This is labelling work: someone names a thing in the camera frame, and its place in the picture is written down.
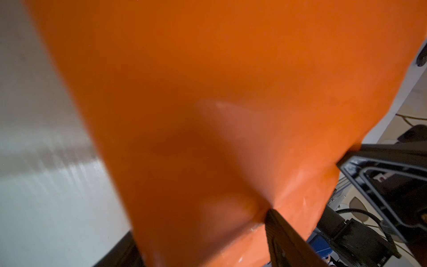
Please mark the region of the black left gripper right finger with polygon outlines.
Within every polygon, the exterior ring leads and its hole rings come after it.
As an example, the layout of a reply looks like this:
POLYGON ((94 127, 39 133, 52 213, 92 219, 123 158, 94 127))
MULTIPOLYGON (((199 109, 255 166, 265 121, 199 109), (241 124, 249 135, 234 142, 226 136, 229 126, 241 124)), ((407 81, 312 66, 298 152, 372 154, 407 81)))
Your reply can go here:
POLYGON ((276 210, 268 210, 264 223, 273 267, 327 266, 276 210))

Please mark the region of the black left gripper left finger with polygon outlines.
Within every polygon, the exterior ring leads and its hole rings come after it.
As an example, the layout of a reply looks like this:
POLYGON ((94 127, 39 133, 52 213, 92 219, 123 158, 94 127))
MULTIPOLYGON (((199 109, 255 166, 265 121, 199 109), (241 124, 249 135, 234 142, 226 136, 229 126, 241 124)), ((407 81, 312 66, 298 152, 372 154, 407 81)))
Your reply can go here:
POLYGON ((144 267, 132 232, 128 232, 94 267, 144 267))

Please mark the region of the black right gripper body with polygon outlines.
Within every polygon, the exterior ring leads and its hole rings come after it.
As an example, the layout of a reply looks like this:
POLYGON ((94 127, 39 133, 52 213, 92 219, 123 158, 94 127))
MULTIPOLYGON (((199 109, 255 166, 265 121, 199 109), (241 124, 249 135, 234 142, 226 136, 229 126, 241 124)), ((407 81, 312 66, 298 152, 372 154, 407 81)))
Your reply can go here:
POLYGON ((395 144, 362 145, 337 163, 387 226, 405 243, 427 239, 427 127, 395 144))

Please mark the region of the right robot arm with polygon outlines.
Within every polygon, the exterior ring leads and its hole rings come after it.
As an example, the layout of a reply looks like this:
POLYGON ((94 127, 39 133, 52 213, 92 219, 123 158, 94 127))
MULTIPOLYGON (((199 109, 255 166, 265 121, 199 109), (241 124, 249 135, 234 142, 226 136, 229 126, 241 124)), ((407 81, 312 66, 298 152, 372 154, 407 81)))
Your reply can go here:
POLYGON ((400 258, 400 239, 421 265, 427 264, 427 128, 416 125, 391 145, 363 145, 338 168, 374 208, 381 233, 326 208, 316 227, 349 267, 382 267, 400 258))

